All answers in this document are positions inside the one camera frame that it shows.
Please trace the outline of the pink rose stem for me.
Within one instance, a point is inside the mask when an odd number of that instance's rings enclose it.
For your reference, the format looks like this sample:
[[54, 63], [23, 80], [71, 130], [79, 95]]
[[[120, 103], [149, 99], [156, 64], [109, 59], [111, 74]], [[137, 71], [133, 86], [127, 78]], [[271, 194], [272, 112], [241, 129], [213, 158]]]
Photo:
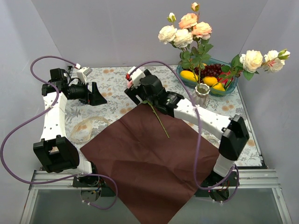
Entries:
[[[128, 87], [129, 89], [130, 89], [131, 87], [133, 87], [133, 81], [129, 81], [128, 84], [127, 84], [127, 87]], [[148, 104], [148, 105], [151, 107], [151, 109], [152, 109], [152, 111], [154, 112], [156, 118], [158, 119], [158, 121], [159, 121], [161, 127], [163, 128], [163, 130], [164, 130], [164, 132], [165, 132], [167, 138], [169, 139], [170, 137], [169, 137], [169, 135], [168, 135], [168, 133], [167, 133], [165, 127], [163, 126], [163, 124], [162, 124], [162, 122], [161, 122], [161, 120], [160, 120], [160, 118], [159, 118], [157, 112], [155, 111], [154, 106], [153, 106], [149, 101], [147, 101], [147, 100], [143, 100], [143, 101], [142, 101], [142, 104]]]

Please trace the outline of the teal plastic fruit basket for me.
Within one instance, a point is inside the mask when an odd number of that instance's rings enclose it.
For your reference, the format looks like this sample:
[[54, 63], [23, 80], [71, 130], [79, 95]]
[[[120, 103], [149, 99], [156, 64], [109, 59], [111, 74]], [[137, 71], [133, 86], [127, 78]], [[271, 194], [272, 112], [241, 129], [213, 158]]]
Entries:
[[[223, 64], [223, 65], [230, 65], [229, 63], [225, 63], [225, 62], [219, 61], [217, 59], [213, 59], [213, 58], [210, 58], [208, 61], [204, 61], [204, 63], [207, 65], [217, 64], [217, 63]], [[176, 68], [176, 73], [178, 74], [179, 78], [183, 81], [183, 83], [190, 88], [196, 87], [196, 82], [194, 82], [192, 80], [188, 80], [180, 75], [180, 72], [182, 70], [183, 70], [183, 68], [179, 64]], [[226, 91], [219, 91], [219, 90], [215, 90], [215, 89], [211, 88], [209, 94], [212, 96], [216, 96], [216, 97], [224, 97], [228, 94], [231, 94], [234, 91], [234, 89], [237, 86], [237, 82], [238, 82], [238, 77], [233, 77], [233, 80], [230, 82], [230, 85], [227, 87]]]

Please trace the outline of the white rose stem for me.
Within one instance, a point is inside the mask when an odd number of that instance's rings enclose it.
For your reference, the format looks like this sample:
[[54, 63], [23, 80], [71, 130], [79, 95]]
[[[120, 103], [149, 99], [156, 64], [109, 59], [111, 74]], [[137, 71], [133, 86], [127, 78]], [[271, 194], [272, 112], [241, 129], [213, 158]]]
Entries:
[[231, 64], [222, 66], [221, 70], [224, 73], [230, 71], [230, 75], [233, 77], [243, 75], [249, 81], [258, 73], [259, 69], [263, 69], [268, 73], [281, 71], [290, 54], [287, 49], [281, 51], [270, 50], [265, 55], [257, 50], [248, 50], [245, 54], [236, 55]]

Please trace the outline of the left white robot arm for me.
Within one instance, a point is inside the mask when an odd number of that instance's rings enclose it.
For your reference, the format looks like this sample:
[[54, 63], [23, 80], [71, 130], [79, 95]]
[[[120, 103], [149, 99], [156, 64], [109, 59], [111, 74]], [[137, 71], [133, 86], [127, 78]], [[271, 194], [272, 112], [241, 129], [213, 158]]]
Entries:
[[92, 88], [88, 89], [86, 77], [91, 72], [89, 67], [79, 69], [76, 77], [78, 83], [72, 84], [73, 78], [66, 70], [50, 70], [51, 79], [42, 85], [44, 106], [49, 111], [44, 117], [40, 141], [33, 144], [33, 151], [48, 173], [76, 175], [80, 183], [93, 187], [100, 182], [94, 163], [76, 149], [65, 132], [65, 107], [68, 100], [79, 100], [91, 106], [107, 103], [95, 82], [91, 82]]

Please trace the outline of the rose bud stem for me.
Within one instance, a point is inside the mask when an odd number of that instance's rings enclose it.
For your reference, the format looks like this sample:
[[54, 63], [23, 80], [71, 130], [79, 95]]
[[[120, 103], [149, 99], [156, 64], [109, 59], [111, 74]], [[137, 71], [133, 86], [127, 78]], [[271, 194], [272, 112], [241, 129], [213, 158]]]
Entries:
[[193, 34], [192, 30], [198, 23], [198, 16], [194, 13], [184, 15], [180, 22], [179, 28], [176, 28], [174, 22], [176, 17], [174, 13], [170, 13], [168, 21], [171, 25], [161, 28], [158, 34], [158, 39], [163, 44], [171, 44], [176, 49], [181, 50], [179, 55], [183, 70], [189, 70], [195, 74], [194, 69], [199, 68], [200, 53], [197, 47], [191, 47], [191, 44], [198, 40]]

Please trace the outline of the yellow pear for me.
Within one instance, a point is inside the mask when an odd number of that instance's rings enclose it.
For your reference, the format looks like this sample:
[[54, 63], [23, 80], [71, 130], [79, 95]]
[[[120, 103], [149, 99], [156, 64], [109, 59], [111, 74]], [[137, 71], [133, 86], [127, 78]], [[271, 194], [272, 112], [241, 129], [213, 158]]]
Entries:
[[223, 87], [222, 83], [216, 83], [212, 86], [212, 88], [218, 91], [225, 91], [225, 88]]

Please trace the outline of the yellow mango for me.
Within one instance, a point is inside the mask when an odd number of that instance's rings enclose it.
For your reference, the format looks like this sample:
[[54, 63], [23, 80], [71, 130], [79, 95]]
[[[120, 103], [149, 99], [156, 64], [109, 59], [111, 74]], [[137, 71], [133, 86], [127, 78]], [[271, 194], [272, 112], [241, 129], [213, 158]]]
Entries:
[[198, 82], [198, 76], [189, 70], [183, 70], [180, 72], [182, 78], [192, 82]]

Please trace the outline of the dark red wrapping paper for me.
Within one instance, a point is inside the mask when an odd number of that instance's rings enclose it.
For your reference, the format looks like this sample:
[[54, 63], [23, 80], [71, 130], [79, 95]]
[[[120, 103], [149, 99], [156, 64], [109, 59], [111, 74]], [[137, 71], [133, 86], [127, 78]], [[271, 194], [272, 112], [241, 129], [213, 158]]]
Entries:
[[212, 171], [218, 149], [183, 120], [140, 104], [81, 148], [142, 224], [166, 224]]

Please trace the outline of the floral table mat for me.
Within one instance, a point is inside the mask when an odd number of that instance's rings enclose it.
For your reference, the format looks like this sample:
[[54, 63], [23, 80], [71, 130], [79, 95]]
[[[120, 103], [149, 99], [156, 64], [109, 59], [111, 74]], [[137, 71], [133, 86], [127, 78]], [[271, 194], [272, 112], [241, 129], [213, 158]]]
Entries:
[[[97, 84], [92, 83], [92, 90], [88, 90], [85, 75], [91, 69], [83, 67], [77, 73], [78, 84], [70, 85], [70, 77], [63, 69], [50, 70], [50, 83], [43, 88], [43, 94], [49, 93], [57, 87], [67, 99], [78, 99], [87, 105], [102, 105], [107, 100], [100, 94]], [[216, 169], [231, 167], [236, 161], [249, 140], [249, 132], [243, 117], [222, 116], [211, 112], [192, 102], [182, 95], [167, 91], [161, 80], [150, 73], [149, 70], [141, 71], [132, 67], [127, 75], [129, 86], [125, 90], [126, 95], [136, 104], [142, 100], [151, 103], [155, 109], [165, 115], [182, 119], [195, 125], [201, 123], [203, 129], [213, 134], [220, 140], [220, 156], [217, 160]]]

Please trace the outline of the red dragon fruit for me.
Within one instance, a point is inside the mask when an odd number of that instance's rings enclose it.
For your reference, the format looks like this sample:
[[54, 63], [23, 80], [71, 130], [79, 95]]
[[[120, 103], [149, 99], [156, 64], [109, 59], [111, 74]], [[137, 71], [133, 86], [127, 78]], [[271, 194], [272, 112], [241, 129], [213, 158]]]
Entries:
[[230, 71], [227, 73], [222, 72], [218, 77], [217, 80], [222, 84], [223, 88], [227, 90], [230, 84], [233, 82], [234, 77], [230, 75]]

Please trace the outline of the white ribbed vase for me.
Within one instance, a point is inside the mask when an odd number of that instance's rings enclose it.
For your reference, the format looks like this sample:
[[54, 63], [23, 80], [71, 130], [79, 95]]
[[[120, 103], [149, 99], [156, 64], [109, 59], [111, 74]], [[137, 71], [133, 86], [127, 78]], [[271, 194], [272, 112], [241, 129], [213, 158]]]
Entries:
[[200, 83], [194, 89], [192, 97], [195, 105], [205, 108], [209, 100], [210, 87], [207, 84]]

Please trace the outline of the cream ribbon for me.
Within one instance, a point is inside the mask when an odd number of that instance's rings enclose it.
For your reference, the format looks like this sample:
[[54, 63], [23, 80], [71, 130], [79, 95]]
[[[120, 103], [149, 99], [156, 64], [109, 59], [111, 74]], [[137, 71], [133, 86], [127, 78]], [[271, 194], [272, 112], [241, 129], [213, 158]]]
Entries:
[[105, 129], [110, 122], [102, 116], [93, 116], [77, 123], [71, 131], [70, 140], [74, 143], [88, 142], [93, 136], [94, 126], [99, 127], [101, 124]]

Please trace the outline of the yellow lemon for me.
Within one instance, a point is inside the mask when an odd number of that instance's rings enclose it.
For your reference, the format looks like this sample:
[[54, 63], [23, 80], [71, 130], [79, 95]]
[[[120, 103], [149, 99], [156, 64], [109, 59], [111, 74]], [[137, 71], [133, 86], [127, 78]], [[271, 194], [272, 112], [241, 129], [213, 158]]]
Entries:
[[210, 87], [215, 85], [217, 82], [218, 82], [217, 78], [213, 76], [207, 76], [203, 78], [203, 83]]

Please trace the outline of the peach rose stem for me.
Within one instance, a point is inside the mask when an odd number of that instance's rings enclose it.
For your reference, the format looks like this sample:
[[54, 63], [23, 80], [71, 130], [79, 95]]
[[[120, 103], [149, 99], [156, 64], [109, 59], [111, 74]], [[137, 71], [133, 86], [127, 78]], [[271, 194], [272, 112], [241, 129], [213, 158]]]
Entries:
[[197, 84], [201, 83], [200, 73], [204, 70], [204, 63], [211, 56], [209, 50], [213, 47], [209, 43], [212, 27], [207, 22], [199, 20], [200, 4], [191, 4], [191, 13], [184, 15], [179, 22], [179, 27], [184, 31], [185, 47], [182, 47], [180, 64], [183, 69], [190, 70]]

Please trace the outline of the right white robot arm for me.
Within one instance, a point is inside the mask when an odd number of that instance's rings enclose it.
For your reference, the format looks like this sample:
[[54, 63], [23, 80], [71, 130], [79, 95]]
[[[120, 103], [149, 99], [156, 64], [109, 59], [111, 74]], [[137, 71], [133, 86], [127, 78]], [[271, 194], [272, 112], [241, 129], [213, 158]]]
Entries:
[[141, 71], [132, 67], [126, 74], [128, 81], [125, 93], [136, 104], [148, 102], [155, 111], [171, 117], [182, 119], [195, 125], [201, 124], [203, 129], [220, 140], [219, 156], [205, 182], [206, 189], [220, 186], [227, 182], [235, 161], [249, 140], [249, 132], [243, 117], [228, 117], [216, 114], [192, 102], [182, 95], [166, 91], [160, 79], [149, 70]]

